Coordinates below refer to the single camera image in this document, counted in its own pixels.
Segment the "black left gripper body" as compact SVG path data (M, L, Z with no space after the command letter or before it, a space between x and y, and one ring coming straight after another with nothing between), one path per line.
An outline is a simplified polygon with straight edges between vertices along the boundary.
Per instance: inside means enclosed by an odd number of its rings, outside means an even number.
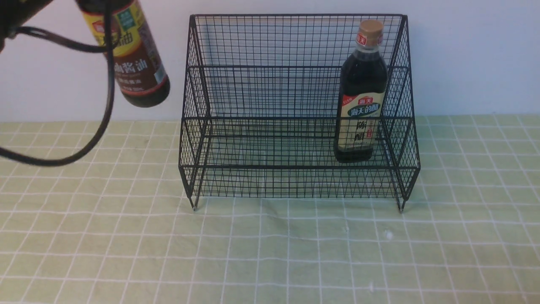
M0 2L0 50L15 29L47 7L51 0L2 0Z

